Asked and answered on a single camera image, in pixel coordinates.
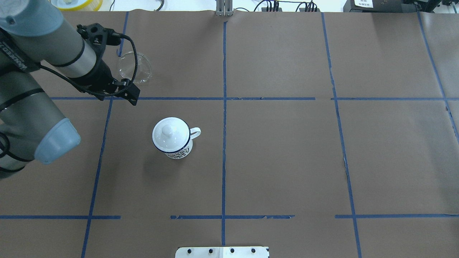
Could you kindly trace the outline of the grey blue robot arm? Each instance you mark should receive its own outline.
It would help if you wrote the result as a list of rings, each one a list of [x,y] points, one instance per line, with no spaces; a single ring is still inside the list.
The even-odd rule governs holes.
[[[1,1],[1,179],[38,160],[50,164],[81,142],[77,130],[31,75],[46,70],[79,92],[136,105],[132,78],[117,80],[102,57],[125,34],[98,23],[72,27],[48,0]]]

